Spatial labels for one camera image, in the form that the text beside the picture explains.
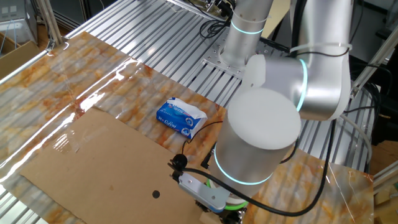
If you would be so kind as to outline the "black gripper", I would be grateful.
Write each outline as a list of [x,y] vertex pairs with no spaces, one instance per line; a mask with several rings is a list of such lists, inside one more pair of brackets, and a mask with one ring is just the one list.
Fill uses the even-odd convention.
[[222,224],[242,224],[243,216],[246,213],[246,208],[239,210],[224,210],[218,214]]

